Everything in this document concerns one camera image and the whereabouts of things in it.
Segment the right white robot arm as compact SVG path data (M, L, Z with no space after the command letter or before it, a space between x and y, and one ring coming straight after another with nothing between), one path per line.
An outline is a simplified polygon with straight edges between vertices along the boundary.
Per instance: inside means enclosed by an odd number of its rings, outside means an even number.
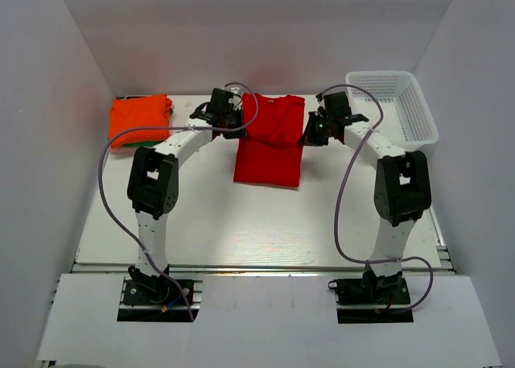
M379 228L372 254L367 259L353 258L341 246L336 249L349 262L365 267L372 277L363 282L365 296L380 303L390 296L407 260L407 240L417 221L431 206L431 184L427 159L421 151L407 151L381 135L378 127L385 113L381 103L369 91L364 92L377 107L379 118L370 122L363 114L354 114L345 91L330 88L316 99L319 107L308 114L306 129L299 145L322 147L335 139L352 149L336 197L333 234L340 233L340 209L351 170L363 159L374 171L373 204L379 216Z

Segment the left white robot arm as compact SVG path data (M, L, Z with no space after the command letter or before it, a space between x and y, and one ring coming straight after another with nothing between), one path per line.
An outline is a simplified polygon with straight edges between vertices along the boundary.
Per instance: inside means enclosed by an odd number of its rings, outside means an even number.
M235 86L214 89L210 101L189 116L185 130L154 147L140 147L134 154L127 195L138 223L140 248L131 273L149 276L142 293L151 302L163 302L170 293L170 283L161 276L168 268L167 219L179 199L179 169L217 135L227 139L246 136L238 98L242 94Z

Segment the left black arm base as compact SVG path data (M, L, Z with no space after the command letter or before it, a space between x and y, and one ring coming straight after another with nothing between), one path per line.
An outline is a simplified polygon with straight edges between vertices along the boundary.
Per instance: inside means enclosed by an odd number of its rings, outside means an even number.
M128 269L117 311L118 322L190 323L200 310L201 281L178 279L179 289L161 275L144 275Z

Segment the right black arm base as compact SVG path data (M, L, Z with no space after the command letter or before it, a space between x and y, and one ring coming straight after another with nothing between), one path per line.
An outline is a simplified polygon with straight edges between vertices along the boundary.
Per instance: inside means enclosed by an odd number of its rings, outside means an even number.
M414 321L406 280L399 271L377 276L370 267L360 278L334 279L328 289L336 296L340 325L401 324Z

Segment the red t shirt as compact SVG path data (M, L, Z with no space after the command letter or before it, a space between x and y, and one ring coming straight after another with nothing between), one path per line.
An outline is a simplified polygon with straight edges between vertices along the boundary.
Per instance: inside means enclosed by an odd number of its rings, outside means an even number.
M301 176L305 99L298 96L243 95L248 136L239 140L233 180L237 183L297 188Z

